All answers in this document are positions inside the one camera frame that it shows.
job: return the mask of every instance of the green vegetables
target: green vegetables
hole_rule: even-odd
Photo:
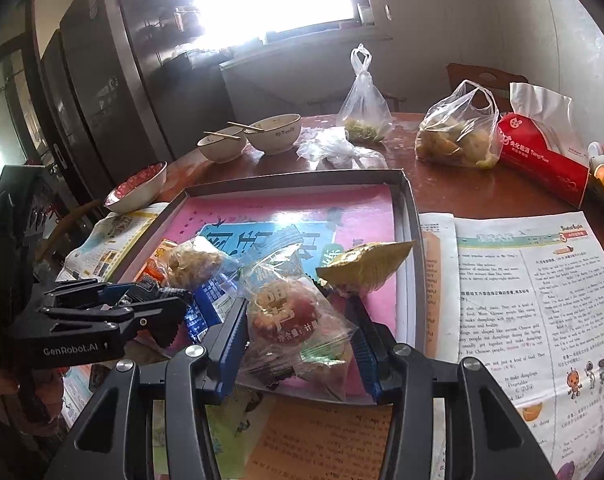
[[[382,142],[384,136],[380,134],[379,128],[369,126],[362,121],[347,119],[344,121],[344,129],[349,134],[349,140],[352,142]]]

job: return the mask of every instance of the wooden table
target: wooden table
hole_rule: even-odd
[[[375,149],[386,157],[389,168],[404,170],[411,182],[420,212],[449,212],[460,218],[507,218],[573,211],[563,200],[499,163],[493,170],[452,168],[415,160],[415,135],[422,114],[393,114],[395,129]],[[335,126],[335,116],[302,118],[307,128]],[[310,163],[295,149],[266,156],[248,145],[242,156],[215,164],[194,150],[173,162],[158,200],[170,201],[185,187],[207,182],[266,174],[310,171]],[[604,248],[604,207],[587,196],[582,209]]]

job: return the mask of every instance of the bag of vegetables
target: bag of vegetables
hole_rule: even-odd
[[[344,126],[351,142],[381,142],[393,129],[391,112],[368,72],[371,53],[359,44],[351,52],[355,82],[339,110],[338,126]]]

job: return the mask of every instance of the chopsticks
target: chopsticks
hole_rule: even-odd
[[[226,135],[226,134],[221,134],[220,132],[204,132],[207,135],[215,135],[218,137],[224,137],[224,139],[235,139],[235,140],[242,140],[242,137],[236,137],[233,135]]]
[[[239,126],[240,128],[244,128],[245,130],[253,130],[254,132],[265,132],[266,130],[262,129],[262,128],[258,128],[257,126],[247,126],[246,124],[242,124],[242,123],[233,123],[231,121],[226,121],[228,124],[230,124],[231,126]]]

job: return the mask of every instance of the white ceramic bowl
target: white ceramic bowl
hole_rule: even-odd
[[[197,143],[202,155],[218,164],[234,160],[242,155],[242,150],[246,146],[244,130],[238,126],[229,126],[228,128],[219,130],[219,132],[221,134],[240,137],[242,140],[224,139],[224,137],[215,135],[206,136]]]
[[[246,131],[246,138],[253,148],[264,152],[266,155],[284,153],[293,147],[293,143],[300,136],[302,122],[299,114],[286,114],[262,119],[250,124],[262,128],[264,132]]]
[[[138,209],[143,209],[152,203],[160,194],[162,186],[166,182],[167,164],[166,162],[158,162],[158,164],[161,164],[162,166],[160,170],[147,180],[139,182],[136,185],[136,182],[144,179],[144,172],[154,172],[152,168],[155,164],[148,168],[144,168],[144,170],[138,171],[134,176],[130,177],[127,182],[123,182],[113,189],[104,200],[104,206],[114,213],[125,214],[130,213],[131,211],[137,211]],[[132,189],[123,196],[120,196],[122,195],[122,190],[127,189],[127,183],[129,183],[128,187],[131,187]]]

